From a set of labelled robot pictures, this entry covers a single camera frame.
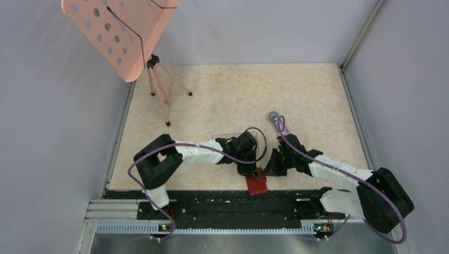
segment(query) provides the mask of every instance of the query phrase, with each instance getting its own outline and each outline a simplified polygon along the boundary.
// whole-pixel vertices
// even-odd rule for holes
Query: gray wall
[[[449,1],[389,1],[348,75],[377,166],[415,202],[419,253],[447,253]]]
[[[342,63],[376,0],[180,0],[155,50],[171,65]]]
[[[0,8],[1,253],[75,251],[129,89],[60,8]]]

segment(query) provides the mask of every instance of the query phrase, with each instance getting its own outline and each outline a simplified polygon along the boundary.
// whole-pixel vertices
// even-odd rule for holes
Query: gray floor
[[[174,235],[163,243],[140,239],[124,245],[136,237],[131,234],[97,234],[91,254],[123,253],[363,253],[391,254],[395,247],[372,233],[365,224],[346,225],[329,242],[305,241],[303,235]]]

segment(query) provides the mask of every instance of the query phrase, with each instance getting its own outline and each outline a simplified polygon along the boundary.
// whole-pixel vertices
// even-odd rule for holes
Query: pink panel
[[[162,7],[176,7],[179,2],[154,1]],[[61,0],[61,6],[64,14],[127,82],[136,80],[144,68],[140,39],[106,7],[142,37],[145,62],[175,11],[160,8],[151,0]]]

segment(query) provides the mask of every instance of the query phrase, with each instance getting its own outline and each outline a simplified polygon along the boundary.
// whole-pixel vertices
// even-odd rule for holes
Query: wooden tabletop
[[[276,132],[267,119],[272,110],[285,116],[289,130],[308,150],[317,149],[342,162],[367,168],[336,64],[205,65],[170,69],[193,96],[188,96],[159,69],[173,98],[172,125],[167,127],[158,99],[150,95],[146,72],[142,73],[132,96],[110,189],[139,188],[127,175],[132,158],[164,133],[176,140],[200,142],[211,140],[213,135],[259,127],[268,138],[267,155],[258,164],[264,168],[271,149],[278,145]],[[235,164],[180,166],[166,186],[184,190],[247,189],[245,178],[237,174]],[[267,186],[268,189],[336,187],[294,169],[286,177],[268,177]]]

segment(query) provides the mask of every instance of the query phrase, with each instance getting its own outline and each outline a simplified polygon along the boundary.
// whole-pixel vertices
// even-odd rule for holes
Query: microphone head
[[[271,111],[268,113],[268,119],[271,122],[276,121],[277,119],[279,119],[279,113],[277,111]]]

